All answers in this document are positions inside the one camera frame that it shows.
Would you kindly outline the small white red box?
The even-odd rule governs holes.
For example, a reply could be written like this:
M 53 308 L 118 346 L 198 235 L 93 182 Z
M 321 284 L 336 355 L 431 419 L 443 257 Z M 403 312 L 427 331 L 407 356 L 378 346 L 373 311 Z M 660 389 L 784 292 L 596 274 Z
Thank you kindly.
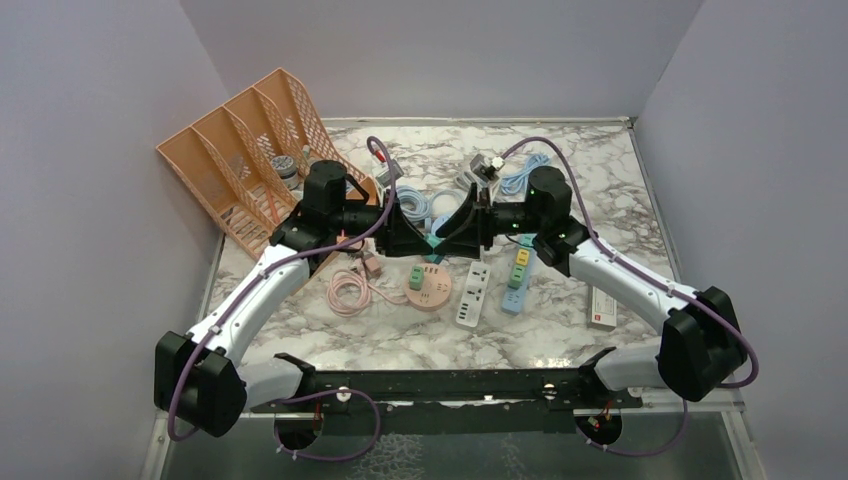
M 589 295 L 588 325 L 606 331 L 614 330 L 618 325 L 617 302 L 603 290 L 592 287 Z

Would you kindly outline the pink plug adapter small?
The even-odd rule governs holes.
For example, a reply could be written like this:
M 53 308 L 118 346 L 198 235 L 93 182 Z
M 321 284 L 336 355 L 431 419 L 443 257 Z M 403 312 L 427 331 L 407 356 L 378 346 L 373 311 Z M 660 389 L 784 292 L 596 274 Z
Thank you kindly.
M 363 256 L 361 262 L 368 278 L 379 278 L 382 275 L 382 266 L 376 256 Z

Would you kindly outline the green plug adapter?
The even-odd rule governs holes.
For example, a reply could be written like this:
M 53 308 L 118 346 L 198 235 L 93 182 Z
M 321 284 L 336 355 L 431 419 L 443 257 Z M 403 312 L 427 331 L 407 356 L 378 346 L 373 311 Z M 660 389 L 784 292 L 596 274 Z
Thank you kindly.
M 511 289 L 519 289 L 525 282 L 526 272 L 527 267 L 522 268 L 514 265 L 508 279 L 508 287 Z
M 424 268 L 421 265 L 413 266 L 408 277 L 408 288 L 412 291 L 420 291 L 423 288 L 424 279 Z

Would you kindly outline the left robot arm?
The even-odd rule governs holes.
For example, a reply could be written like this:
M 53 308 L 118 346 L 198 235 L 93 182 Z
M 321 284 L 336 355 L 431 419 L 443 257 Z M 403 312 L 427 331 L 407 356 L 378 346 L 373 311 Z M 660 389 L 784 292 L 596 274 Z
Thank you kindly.
M 351 200 L 357 182 L 334 160 L 315 162 L 303 197 L 274 230 L 268 247 L 230 297 L 188 333 L 166 333 L 155 348 L 154 403 L 168 413 L 168 435 L 181 441 L 178 421 L 214 437 L 241 413 L 280 401 L 290 410 L 313 401 L 314 384 L 301 361 L 272 359 L 245 367 L 253 339 L 291 294 L 300 290 L 335 251 L 368 238 L 386 257 L 428 255 L 432 246 L 387 197 L 381 205 Z

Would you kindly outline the pink round power socket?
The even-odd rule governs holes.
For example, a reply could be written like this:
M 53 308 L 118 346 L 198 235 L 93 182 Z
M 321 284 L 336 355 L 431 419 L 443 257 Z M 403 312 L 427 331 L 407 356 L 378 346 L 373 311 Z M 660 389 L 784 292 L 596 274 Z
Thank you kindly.
M 424 268 L 425 279 L 420 291 L 412 291 L 408 288 L 408 279 L 404 285 L 404 294 L 407 303 L 413 308 L 432 312 L 444 307 L 451 296 L 453 282 L 448 270 L 441 265 L 433 263 L 420 263 Z

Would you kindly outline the yellow plug adapter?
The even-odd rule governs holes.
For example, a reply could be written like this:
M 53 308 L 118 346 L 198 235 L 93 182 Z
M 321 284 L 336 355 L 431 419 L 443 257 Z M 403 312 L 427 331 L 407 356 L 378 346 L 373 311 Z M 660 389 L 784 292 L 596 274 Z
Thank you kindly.
M 515 256 L 515 265 L 526 268 L 532 260 L 532 252 L 528 249 L 519 248 Z

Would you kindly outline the orange plastic file rack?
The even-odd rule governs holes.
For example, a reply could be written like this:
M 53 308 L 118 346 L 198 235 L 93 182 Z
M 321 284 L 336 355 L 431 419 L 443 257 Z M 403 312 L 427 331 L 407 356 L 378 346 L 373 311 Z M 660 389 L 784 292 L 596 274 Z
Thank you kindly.
M 252 259 L 261 256 L 297 202 L 272 167 L 277 156 L 293 159 L 299 180 L 315 161 L 337 160 L 371 196 L 369 202 L 376 202 L 374 178 L 335 148 L 305 86 L 282 68 L 156 149 L 229 240 Z

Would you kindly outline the black mounting rail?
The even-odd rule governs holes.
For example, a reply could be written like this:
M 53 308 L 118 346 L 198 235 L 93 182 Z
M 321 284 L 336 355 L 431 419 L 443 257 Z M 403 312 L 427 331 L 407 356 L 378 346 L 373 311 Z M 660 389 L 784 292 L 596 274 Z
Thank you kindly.
M 324 397 L 297 405 L 272 400 L 255 407 L 286 430 L 317 427 L 326 435 L 575 433 L 578 410 L 639 408 L 622 391 L 588 393 L 576 368 L 497 370 L 316 371 L 301 394 L 354 390 L 351 399 Z

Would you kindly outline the blue power strip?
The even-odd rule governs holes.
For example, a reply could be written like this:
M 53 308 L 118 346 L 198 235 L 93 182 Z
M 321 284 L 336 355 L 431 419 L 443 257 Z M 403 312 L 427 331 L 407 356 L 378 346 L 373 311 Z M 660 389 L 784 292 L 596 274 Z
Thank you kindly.
M 518 247 L 501 302 L 503 313 L 516 316 L 523 310 L 529 277 L 536 258 L 536 252 L 532 245 L 534 238 L 534 234 L 523 234 L 518 240 Z

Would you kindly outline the pink plug adapter left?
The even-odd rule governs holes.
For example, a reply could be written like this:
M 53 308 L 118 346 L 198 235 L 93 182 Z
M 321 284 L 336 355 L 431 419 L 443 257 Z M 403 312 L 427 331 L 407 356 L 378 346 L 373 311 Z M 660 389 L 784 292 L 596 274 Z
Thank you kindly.
M 338 236 L 337 240 L 338 240 L 338 244 L 341 245 L 342 243 L 347 242 L 349 240 L 349 238 L 346 237 L 346 236 Z M 361 252 L 365 248 L 365 246 L 366 246 L 366 241 L 360 240 L 358 242 L 354 242 L 354 243 L 351 243 L 350 245 L 347 245 L 347 246 L 344 246 L 343 248 L 340 248 L 340 251 L 344 252 L 344 253 L 348 253 L 348 254 L 354 254 L 354 253 L 357 253 L 357 252 Z

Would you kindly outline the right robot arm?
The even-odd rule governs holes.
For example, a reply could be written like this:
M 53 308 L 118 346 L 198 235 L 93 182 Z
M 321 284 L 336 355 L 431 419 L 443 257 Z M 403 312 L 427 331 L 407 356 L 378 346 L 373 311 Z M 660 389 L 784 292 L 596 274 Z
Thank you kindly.
M 613 250 L 571 214 L 572 190 L 561 170 L 533 170 L 521 202 L 491 202 L 471 187 L 438 229 L 439 255 L 477 258 L 499 235 L 530 234 L 536 257 L 564 276 L 597 287 L 637 314 L 658 345 L 605 349 L 579 368 L 577 393 L 600 407 L 628 388 L 667 388 L 697 402 L 722 386 L 748 358 L 729 296 L 672 282 Z

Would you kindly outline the teal plug adapter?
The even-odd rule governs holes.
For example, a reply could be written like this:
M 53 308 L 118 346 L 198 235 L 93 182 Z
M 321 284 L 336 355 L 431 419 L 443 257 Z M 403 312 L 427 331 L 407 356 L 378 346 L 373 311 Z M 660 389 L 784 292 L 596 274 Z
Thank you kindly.
M 423 258 L 427 263 L 440 264 L 444 259 L 444 256 L 438 255 L 435 252 L 435 249 L 442 242 L 442 239 L 432 233 L 427 233 L 425 235 L 425 240 L 432 247 L 432 251 L 430 254 L 424 255 Z
M 533 238 L 534 236 L 531 234 L 523 234 L 519 237 L 518 241 L 522 248 L 533 250 Z

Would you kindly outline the blue round power socket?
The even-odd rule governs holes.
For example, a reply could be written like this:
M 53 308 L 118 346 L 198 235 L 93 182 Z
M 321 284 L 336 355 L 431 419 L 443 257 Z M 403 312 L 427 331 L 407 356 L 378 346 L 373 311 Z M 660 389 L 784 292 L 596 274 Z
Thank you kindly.
M 436 236 L 437 238 L 441 238 L 441 235 L 438 234 L 439 229 L 449 220 L 449 215 L 441 215 L 432 221 L 432 224 L 429 229 L 429 233 Z

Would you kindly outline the white power strip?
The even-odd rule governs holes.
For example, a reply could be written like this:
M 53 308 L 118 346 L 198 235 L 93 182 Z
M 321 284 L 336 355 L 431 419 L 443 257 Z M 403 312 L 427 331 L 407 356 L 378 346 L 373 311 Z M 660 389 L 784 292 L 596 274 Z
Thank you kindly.
M 469 329 L 477 327 L 482 315 L 491 272 L 491 267 L 485 262 L 471 263 L 455 316 L 458 326 Z

